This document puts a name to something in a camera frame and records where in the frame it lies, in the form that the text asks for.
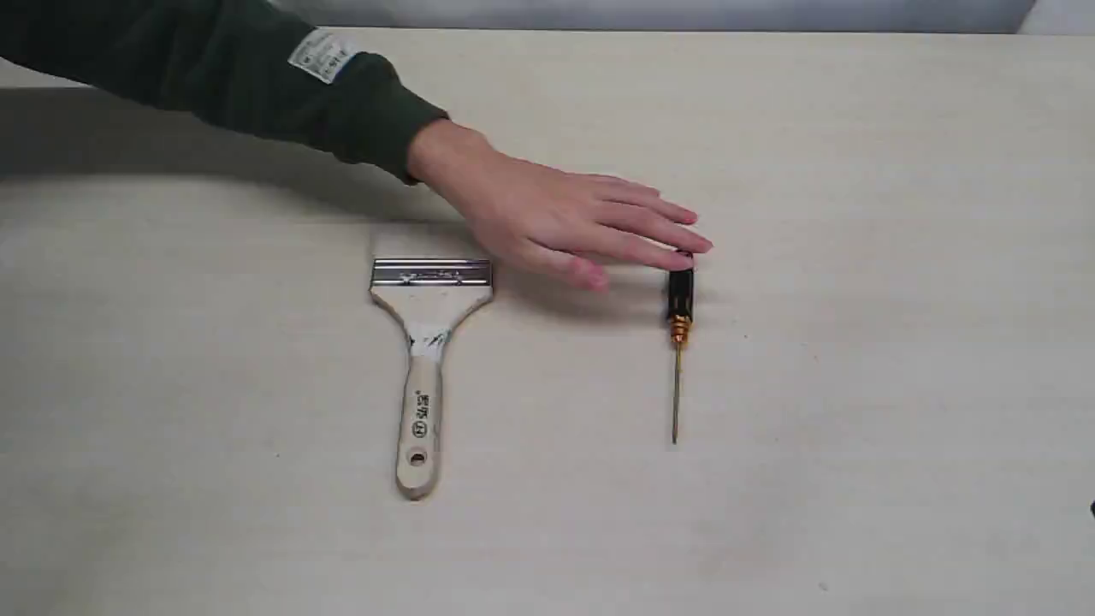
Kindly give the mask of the person's bare hand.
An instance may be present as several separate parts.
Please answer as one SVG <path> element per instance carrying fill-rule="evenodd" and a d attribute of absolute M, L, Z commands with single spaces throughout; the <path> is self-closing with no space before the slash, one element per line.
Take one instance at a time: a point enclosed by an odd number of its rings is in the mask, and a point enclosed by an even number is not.
<path fill-rule="evenodd" d="M 407 170 L 494 257 L 588 291 L 606 291 L 606 260 L 685 270 L 713 246 L 695 231 L 698 214 L 656 188 L 509 156 L 453 121 L 414 138 Z"/>

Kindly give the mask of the dark green sleeved forearm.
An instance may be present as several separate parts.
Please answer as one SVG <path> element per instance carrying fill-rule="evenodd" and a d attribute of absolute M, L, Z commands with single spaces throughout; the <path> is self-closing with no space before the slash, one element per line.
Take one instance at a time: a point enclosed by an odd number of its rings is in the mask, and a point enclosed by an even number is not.
<path fill-rule="evenodd" d="M 445 111 L 383 56 L 269 1 L 4 1 L 9 62 L 411 182 Z"/>

